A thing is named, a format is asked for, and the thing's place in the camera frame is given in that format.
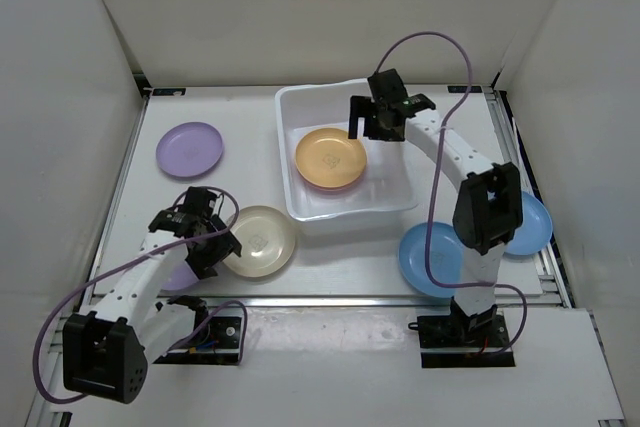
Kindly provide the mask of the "cream plate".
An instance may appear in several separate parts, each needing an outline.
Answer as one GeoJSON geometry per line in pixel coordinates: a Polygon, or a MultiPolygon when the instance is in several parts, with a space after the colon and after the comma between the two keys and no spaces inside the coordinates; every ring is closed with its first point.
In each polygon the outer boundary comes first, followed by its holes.
{"type": "Polygon", "coordinates": [[[241,244],[241,254],[230,254],[223,264],[248,279],[275,274],[286,266],[296,248],[293,225],[282,212],[269,206],[241,209],[231,233],[241,244]]]}

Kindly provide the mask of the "light blue plate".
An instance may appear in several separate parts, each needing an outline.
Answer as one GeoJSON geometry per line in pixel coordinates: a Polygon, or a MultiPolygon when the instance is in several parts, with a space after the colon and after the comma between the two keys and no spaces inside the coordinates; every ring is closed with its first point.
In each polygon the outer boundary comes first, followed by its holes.
{"type": "Polygon", "coordinates": [[[553,223],[545,206],[529,193],[522,193],[523,222],[507,244],[505,257],[526,257],[539,253],[550,242],[553,223]]]}

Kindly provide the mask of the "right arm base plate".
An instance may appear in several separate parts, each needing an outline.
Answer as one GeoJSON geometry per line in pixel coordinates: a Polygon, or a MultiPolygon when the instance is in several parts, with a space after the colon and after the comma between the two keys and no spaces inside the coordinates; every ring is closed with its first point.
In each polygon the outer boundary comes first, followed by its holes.
{"type": "Polygon", "coordinates": [[[503,315],[478,333],[465,335],[449,316],[418,316],[407,325],[418,334],[423,369],[512,368],[516,366],[503,315]]]}

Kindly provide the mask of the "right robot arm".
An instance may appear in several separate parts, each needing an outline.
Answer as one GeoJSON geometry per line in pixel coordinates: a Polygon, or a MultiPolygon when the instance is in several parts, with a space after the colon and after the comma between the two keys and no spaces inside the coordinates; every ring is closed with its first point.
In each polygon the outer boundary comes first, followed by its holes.
{"type": "Polygon", "coordinates": [[[451,292],[450,312],[436,319],[456,346],[470,347],[497,330],[495,291],[507,244],[523,222],[520,173],[511,162],[497,163],[481,154],[449,126],[435,103],[408,93],[399,73],[376,70],[367,79],[370,94],[350,101],[349,135],[364,123],[366,138],[408,142],[435,164],[424,244],[426,277],[451,292]],[[446,177],[457,192],[452,228],[463,248],[462,266],[454,281],[435,276],[434,213],[439,181],[446,177]]]}

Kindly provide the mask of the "purple plate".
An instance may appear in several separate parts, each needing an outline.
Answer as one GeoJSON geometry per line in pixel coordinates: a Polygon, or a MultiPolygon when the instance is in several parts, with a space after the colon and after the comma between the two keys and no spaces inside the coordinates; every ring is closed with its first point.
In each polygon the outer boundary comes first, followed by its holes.
{"type": "Polygon", "coordinates": [[[162,290],[167,292],[182,291],[198,282],[199,278],[191,267],[186,262],[183,262],[175,267],[169,279],[163,284],[162,290]]]}
{"type": "Polygon", "coordinates": [[[220,161],[224,153],[221,133],[204,122],[186,122],[169,129],[159,140],[156,164],[168,176],[199,177],[220,161]]]}

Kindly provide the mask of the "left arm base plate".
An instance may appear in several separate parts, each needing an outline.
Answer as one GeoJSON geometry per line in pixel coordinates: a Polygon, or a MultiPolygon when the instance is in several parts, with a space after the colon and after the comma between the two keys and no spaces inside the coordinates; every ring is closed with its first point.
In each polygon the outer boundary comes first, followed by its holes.
{"type": "Polygon", "coordinates": [[[196,326],[205,327],[184,346],[160,356],[156,365],[238,366],[244,356],[248,310],[239,300],[196,315],[196,326]]]}

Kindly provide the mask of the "pink plate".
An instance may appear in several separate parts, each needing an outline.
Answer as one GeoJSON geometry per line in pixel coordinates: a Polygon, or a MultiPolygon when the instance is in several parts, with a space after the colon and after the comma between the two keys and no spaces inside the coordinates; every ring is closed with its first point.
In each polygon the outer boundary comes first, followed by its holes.
{"type": "Polygon", "coordinates": [[[341,193],[341,192],[347,192],[349,190],[352,190],[352,189],[356,188],[361,183],[361,180],[362,179],[356,179],[355,181],[353,181],[351,183],[348,183],[348,184],[345,184],[345,185],[341,185],[341,186],[337,186],[337,187],[326,187],[326,186],[314,184],[312,182],[309,182],[306,179],[303,179],[303,183],[309,189],[313,189],[313,190],[318,191],[318,192],[323,192],[323,193],[341,193]]]}

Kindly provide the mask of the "orange plate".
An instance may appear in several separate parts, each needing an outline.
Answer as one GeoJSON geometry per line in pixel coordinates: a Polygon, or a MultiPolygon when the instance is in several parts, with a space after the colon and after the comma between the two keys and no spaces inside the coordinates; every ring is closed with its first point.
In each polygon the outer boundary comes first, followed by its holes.
{"type": "Polygon", "coordinates": [[[294,162],[303,179],[337,187],[359,179],[367,166],[363,143],[346,131],[324,127],[307,133],[297,144],[294,162]]]}

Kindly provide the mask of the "blue plate front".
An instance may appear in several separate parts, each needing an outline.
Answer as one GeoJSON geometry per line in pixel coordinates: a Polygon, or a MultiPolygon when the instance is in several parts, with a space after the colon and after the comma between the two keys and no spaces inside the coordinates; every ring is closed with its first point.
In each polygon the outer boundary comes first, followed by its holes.
{"type": "MultiPolygon", "coordinates": [[[[400,241],[398,262],[404,279],[417,291],[436,299],[449,299],[455,290],[434,284],[425,267],[425,241],[427,224],[410,228],[400,241]]],[[[463,245],[454,228],[435,222],[430,245],[430,271],[441,283],[457,284],[463,263],[463,245]]]]}

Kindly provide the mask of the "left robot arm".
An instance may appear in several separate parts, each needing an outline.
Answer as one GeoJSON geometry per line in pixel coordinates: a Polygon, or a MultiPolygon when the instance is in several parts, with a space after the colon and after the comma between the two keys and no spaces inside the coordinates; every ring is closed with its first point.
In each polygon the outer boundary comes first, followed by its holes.
{"type": "Polygon", "coordinates": [[[62,381],[74,401],[93,396],[129,404],[153,362],[208,340],[218,308],[208,308],[199,297],[162,302],[158,295],[173,271],[167,259],[171,250],[183,249],[187,265],[204,278],[212,276],[217,263],[240,253],[231,232],[240,212],[223,221],[219,212],[226,201],[238,203],[220,187],[188,187],[151,220],[137,257],[113,269],[118,280],[102,300],[66,320],[62,381]]]}

